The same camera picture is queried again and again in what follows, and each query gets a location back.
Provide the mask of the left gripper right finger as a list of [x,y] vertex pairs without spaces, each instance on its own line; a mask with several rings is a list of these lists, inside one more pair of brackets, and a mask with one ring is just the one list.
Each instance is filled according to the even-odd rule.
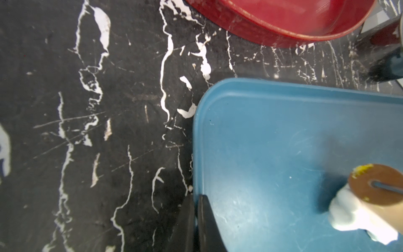
[[207,195],[200,195],[198,198],[197,221],[199,250],[201,252],[227,252]]

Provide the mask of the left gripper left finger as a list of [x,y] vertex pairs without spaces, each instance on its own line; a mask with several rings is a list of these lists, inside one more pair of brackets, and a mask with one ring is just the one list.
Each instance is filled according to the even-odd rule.
[[193,252],[195,235],[195,203],[187,195],[182,203],[166,252]]

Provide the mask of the wooden double roller pin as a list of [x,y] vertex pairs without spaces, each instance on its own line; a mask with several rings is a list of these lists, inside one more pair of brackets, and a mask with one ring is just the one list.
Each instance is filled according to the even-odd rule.
[[354,168],[347,181],[367,208],[403,232],[402,172],[382,164],[367,164]]

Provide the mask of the round metal cutter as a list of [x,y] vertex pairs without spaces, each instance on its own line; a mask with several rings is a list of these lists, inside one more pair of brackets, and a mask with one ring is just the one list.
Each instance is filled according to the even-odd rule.
[[403,77],[403,16],[383,22],[360,34],[355,43],[359,75],[373,82]]

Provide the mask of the white dough piece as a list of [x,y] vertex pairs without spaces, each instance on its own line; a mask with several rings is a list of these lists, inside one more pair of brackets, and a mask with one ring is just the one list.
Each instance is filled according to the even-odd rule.
[[383,245],[398,240],[398,231],[365,206],[348,184],[331,200],[328,212],[330,225],[338,231],[364,230]]

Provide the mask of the teal plastic tray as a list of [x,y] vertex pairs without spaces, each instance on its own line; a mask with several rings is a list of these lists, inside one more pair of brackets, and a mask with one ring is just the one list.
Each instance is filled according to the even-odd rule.
[[403,168],[401,96],[226,79],[199,102],[193,145],[194,195],[228,251],[402,251],[335,230],[327,212],[355,167]]

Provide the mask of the red round tray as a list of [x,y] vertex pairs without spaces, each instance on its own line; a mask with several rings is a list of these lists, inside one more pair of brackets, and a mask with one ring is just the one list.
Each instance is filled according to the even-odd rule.
[[331,41],[358,29],[372,0],[189,0],[208,20],[250,42],[293,48]]

